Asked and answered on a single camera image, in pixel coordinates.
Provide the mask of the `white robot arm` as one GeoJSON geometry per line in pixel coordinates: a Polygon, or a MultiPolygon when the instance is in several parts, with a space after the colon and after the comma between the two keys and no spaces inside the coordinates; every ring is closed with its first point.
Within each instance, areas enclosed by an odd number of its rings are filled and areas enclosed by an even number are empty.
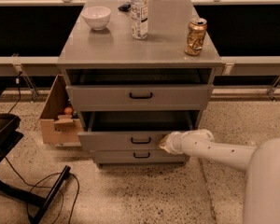
{"type": "Polygon", "coordinates": [[[280,138],[256,147],[217,143],[206,130],[172,132],[159,142],[170,154],[215,161],[245,173],[243,224],[280,224],[280,138]]]}

